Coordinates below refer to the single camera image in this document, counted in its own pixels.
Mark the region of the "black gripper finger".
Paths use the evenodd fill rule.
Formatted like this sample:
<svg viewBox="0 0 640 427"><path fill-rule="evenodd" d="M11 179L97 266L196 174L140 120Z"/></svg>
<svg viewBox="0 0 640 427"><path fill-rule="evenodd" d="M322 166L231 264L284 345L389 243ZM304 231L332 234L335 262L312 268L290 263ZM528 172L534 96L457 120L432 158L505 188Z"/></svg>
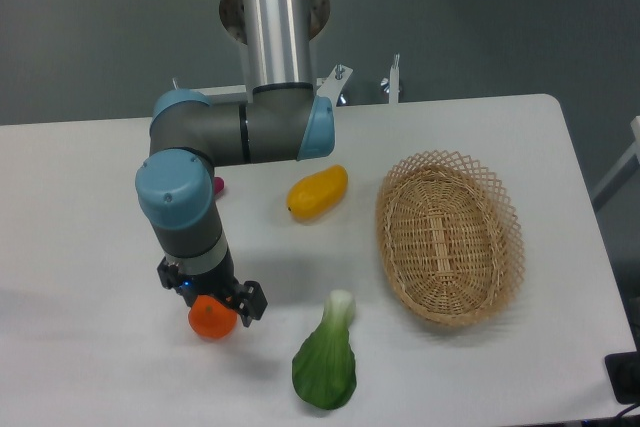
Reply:
<svg viewBox="0 0 640 427"><path fill-rule="evenodd" d="M246 328L262 318L267 306L268 301L257 281L236 282L227 297L227 307L239 316Z"/></svg>
<svg viewBox="0 0 640 427"><path fill-rule="evenodd" d="M162 287L166 290L172 290L179 295L188 308L192 308L196 301L196 291L193 288L192 280L181 273L177 264L171 264L164 257L157 267Z"/></svg>

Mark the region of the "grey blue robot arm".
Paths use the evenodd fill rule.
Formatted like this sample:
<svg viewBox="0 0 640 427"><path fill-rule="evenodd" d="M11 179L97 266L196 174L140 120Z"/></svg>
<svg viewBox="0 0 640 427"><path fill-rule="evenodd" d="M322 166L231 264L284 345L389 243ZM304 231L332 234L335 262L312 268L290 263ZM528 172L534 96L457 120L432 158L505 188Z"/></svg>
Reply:
<svg viewBox="0 0 640 427"><path fill-rule="evenodd" d="M306 160L335 146L331 101L316 91L308 0L241 0L248 48L248 98L215 104L176 88L156 102L150 153L135 176L139 205L164 257L163 287L193 304L210 296L244 325L262 317L259 283L240 282L214 194L219 167Z"/></svg>

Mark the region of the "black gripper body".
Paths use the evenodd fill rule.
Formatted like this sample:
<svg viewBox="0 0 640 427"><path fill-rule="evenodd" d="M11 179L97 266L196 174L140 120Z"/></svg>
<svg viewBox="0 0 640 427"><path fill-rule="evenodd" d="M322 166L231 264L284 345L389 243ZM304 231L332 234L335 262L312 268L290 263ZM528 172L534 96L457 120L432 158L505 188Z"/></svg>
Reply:
<svg viewBox="0 0 640 427"><path fill-rule="evenodd" d="M231 294L235 283L233 260L228 247L212 248L191 258L167 255L171 264L177 264L181 273L188 276L198 295L213 294L222 298Z"/></svg>

